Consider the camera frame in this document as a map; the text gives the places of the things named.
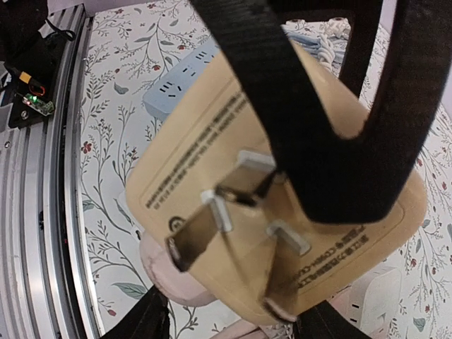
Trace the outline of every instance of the floral tablecloth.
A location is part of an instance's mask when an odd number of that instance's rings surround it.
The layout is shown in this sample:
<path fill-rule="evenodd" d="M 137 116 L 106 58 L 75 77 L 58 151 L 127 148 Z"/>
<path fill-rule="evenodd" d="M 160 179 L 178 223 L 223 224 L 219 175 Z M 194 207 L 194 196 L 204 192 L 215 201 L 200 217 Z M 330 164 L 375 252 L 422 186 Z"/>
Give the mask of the floral tablecloth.
<path fill-rule="evenodd" d="M 316 37 L 325 23 L 287 24 Z M 175 64 L 208 39 L 187 0 L 166 0 L 96 15 L 81 106 L 81 186 L 96 312 L 109 330 L 151 286 L 139 257 L 141 226 L 119 202 L 126 178 L 162 123 L 142 97 Z M 388 33 L 379 28 L 361 101 L 374 99 Z M 340 65 L 333 65 L 333 72 Z M 403 272 L 403 292 L 389 338 L 452 338 L 452 128 L 443 108 L 417 160 L 428 189 L 424 224 L 387 259 Z M 173 339 L 208 339 L 238 319 L 221 302 L 201 308 L 170 304 Z"/>

